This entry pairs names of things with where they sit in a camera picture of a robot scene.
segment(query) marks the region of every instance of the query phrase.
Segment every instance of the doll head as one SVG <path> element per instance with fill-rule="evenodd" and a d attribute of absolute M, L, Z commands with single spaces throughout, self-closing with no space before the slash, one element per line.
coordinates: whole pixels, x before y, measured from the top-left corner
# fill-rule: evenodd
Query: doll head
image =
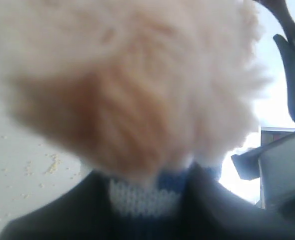
<path fill-rule="evenodd" d="M 0 81 L 18 123 L 144 183 L 257 126 L 258 39 L 251 0 L 0 0 Z"/>

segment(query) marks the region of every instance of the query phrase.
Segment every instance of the stuffed doll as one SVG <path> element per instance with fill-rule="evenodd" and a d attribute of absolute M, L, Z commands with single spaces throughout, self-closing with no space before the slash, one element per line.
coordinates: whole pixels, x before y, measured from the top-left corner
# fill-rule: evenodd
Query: stuffed doll
<path fill-rule="evenodd" d="M 202 169 L 258 125 L 259 38 L 250 0 L 0 0 L 8 112 L 93 167 L 0 240 L 295 240 Z"/>

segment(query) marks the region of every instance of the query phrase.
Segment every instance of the black jacket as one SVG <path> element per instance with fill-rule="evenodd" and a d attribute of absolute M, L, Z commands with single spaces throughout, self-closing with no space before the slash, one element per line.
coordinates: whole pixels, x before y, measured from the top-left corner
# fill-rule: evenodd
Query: black jacket
<path fill-rule="evenodd" d="M 10 222 L 0 240 L 117 240 L 111 217 L 103 180 L 92 172 L 59 199 Z M 232 194 L 198 166 L 180 220 L 181 240 L 295 240 L 291 224 Z"/>

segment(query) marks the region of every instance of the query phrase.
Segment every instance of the fuzzy hair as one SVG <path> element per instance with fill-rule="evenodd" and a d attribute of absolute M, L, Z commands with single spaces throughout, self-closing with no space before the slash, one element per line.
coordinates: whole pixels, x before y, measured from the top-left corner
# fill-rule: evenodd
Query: fuzzy hair
<path fill-rule="evenodd" d="M 258 125 L 259 38 L 251 0 L 0 0 L 0 81 L 20 124 L 143 183 Z"/>

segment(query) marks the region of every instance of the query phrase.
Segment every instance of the blue knitted fabric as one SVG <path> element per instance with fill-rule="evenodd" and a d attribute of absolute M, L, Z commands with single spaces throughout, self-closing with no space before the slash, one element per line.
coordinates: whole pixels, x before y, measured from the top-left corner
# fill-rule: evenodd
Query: blue knitted fabric
<path fill-rule="evenodd" d="M 188 171 L 162 173 L 153 189 L 143 189 L 117 179 L 108 180 L 115 213 L 114 229 L 122 240 L 178 239 L 178 212 Z"/>

